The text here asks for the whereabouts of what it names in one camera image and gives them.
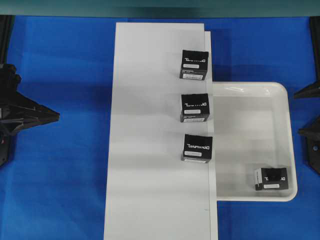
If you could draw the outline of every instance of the product box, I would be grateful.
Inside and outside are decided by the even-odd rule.
[[[212,158],[213,137],[184,135],[182,160],[186,162],[208,163]]]
[[[204,122],[209,115],[209,97],[207,93],[181,95],[181,123]]]
[[[205,80],[208,71],[207,51],[188,51],[182,50],[182,63],[180,78]]]
[[[286,168],[259,168],[254,171],[255,190],[288,189]]]

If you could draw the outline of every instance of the blue surface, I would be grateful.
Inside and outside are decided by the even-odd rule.
[[[217,81],[275,81],[289,97],[298,194],[290,202],[219,202],[220,240],[320,239],[320,176],[297,131],[319,99],[307,18],[112,19],[18,16],[8,62],[19,91],[61,113],[19,133],[0,168],[0,240],[103,239],[116,22],[205,23]]]

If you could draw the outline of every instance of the white label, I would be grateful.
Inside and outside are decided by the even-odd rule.
[[[184,110],[184,114],[200,114],[200,109],[193,109],[193,110]]]
[[[198,69],[199,68],[199,65],[198,64],[183,64],[183,67],[184,68],[190,68],[190,69]]]
[[[197,123],[197,122],[203,122],[205,120],[204,117],[202,118],[188,118],[183,120],[184,123]]]
[[[186,74],[184,73],[182,76],[183,79],[195,79],[195,80],[202,80],[202,75],[195,75],[195,74]]]
[[[279,184],[265,184],[265,185],[263,185],[263,187],[265,189],[278,189],[278,188],[280,188],[280,185]]]
[[[189,158],[185,158],[184,161],[191,162],[191,163],[201,163],[201,164],[206,163],[206,161],[203,161],[203,160],[194,160],[194,159],[189,159]]]
[[[201,157],[201,156],[202,156],[202,152],[198,152],[198,151],[184,151],[184,155]]]
[[[255,184],[262,184],[261,168],[254,171],[254,182]]]

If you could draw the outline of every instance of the white board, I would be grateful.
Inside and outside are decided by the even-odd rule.
[[[205,50],[203,24],[116,24],[105,240],[210,239],[208,164],[181,161],[207,122],[180,123],[207,82],[179,79],[183,49]]]

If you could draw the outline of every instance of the white plastic tray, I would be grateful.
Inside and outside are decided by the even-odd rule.
[[[292,200],[298,187],[286,89],[276,82],[215,82],[213,102],[217,200]],[[268,167],[287,168],[288,190],[255,190],[254,170]]]

